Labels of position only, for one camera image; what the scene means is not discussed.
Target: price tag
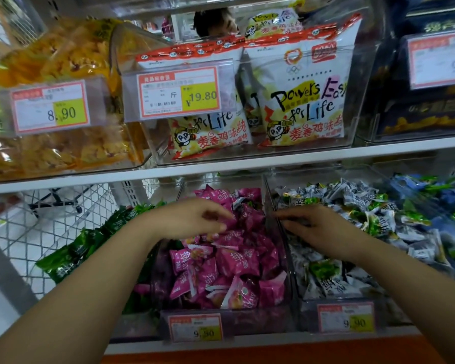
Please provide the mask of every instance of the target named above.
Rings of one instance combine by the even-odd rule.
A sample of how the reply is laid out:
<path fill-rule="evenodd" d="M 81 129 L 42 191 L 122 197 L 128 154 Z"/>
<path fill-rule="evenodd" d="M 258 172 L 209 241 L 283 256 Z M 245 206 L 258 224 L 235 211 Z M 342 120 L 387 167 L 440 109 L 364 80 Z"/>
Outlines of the price tag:
<path fill-rule="evenodd" d="M 84 80 L 11 92 L 17 134 L 90 125 Z"/>
<path fill-rule="evenodd" d="M 374 304 L 319 304 L 321 333 L 374 332 Z"/>
<path fill-rule="evenodd" d="M 218 112 L 217 67 L 139 74 L 140 116 L 143 120 Z"/>
<path fill-rule="evenodd" d="M 407 43 L 411 89 L 455 84 L 455 32 Z"/>
<path fill-rule="evenodd" d="M 170 315 L 168 324 L 172 342 L 221 341 L 224 337 L 219 313 Z"/>

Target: metal shelf edge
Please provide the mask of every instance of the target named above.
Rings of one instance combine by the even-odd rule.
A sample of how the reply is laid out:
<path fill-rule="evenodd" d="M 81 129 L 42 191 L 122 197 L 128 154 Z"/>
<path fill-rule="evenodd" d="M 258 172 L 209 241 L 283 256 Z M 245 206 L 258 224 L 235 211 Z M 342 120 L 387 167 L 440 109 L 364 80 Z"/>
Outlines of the metal shelf edge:
<path fill-rule="evenodd" d="M 116 181 L 140 180 L 147 178 L 179 177 L 193 174 L 203 174 L 207 172 L 237 171 L 276 166 L 312 164 L 318 162 L 347 160 L 351 158 L 421 152 L 443 148 L 455 148 L 455 137 L 428 139 L 406 143 L 383 144 L 378 146 L 321 150 L 317 152 L 279 154 L 269 157 L 165 166 L 151 169 L 121 170 L 88 175 L 67 175 L 38 180 L 14 181 L 10 183 L 0 183 L 0 194 L 75 185 L 113 183 Z"/>
<path fill-rule="evenodd" d="M 150 352 L 171 352 L 185 350 L 232 349 L 255 346 L 276 346 L 308 344 L 327 341 L 360 340 L 367 338 L 398 337 L 419 335 L 415 326 L 389 327 L 379 333 L 313 334 L 308 332 L 289 332 L 236 336 L 233 340 L 216 342 L 194 342 L 167 344 L 163 341 L 135 342 L 108 345 L 105 355 L 141 354 Z"/>

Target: hand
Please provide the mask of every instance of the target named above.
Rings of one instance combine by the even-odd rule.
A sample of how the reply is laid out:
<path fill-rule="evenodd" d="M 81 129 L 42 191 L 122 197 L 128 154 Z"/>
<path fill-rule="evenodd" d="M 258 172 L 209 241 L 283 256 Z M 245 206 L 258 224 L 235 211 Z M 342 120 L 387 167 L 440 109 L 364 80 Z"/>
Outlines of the hand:
<path fill-rule="evenodd" d="M 144 215 L 144 222 L 151 225 L 158 240 L 185 239 L 199 234 L 224 232 L 226 225 L 220 220 L 233 217 L 220 204 L 203 198 L 183 199 Z"/>
<path fill-rule="evenodd" d="M 377 239 L 320 204 L 286 208 L 275 215 L 285 220 L 281 223 L 288 231 L 300 236 L 318 252 L 334 259 L 358 264 L 368 247 L 367 243 L 377 242 Z M 311 226 L 303 226 L 288 218 L 304 218 Z"/>

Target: black hair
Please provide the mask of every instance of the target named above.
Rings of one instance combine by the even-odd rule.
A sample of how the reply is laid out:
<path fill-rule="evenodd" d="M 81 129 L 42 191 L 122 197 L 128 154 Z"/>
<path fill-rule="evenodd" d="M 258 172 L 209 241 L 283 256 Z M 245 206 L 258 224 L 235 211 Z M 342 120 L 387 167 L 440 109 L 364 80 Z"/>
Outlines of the black hair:
<path fill-rule="evenodd" d="M 223 25 L 227 15 L 231 15 L 228 8 L 196 11 L 194 15 L 194 29 L 201 38 L 208 37 L 209 28 Z"/>

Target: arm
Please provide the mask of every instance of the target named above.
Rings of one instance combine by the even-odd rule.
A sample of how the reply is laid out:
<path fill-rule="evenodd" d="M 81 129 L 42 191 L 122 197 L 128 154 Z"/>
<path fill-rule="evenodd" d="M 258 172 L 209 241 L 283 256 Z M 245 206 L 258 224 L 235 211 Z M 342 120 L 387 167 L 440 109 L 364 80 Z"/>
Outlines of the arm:
<path fill-rule="evenodd" d="M 277 212 L 283 225 L 319 252 L 372 275 L 448 363 L 455 363 L 455 281 L 320 206 Z M 305 218 L 305 227 L 289 218 Z"/>
<path fill-rule="evenodd" d="M 188 199 L 128 222 L 0 337 L 0 364 L 100 362 L 149 251 L 163 238 L 224 231 L 216 215 L 231 217 Z"/>

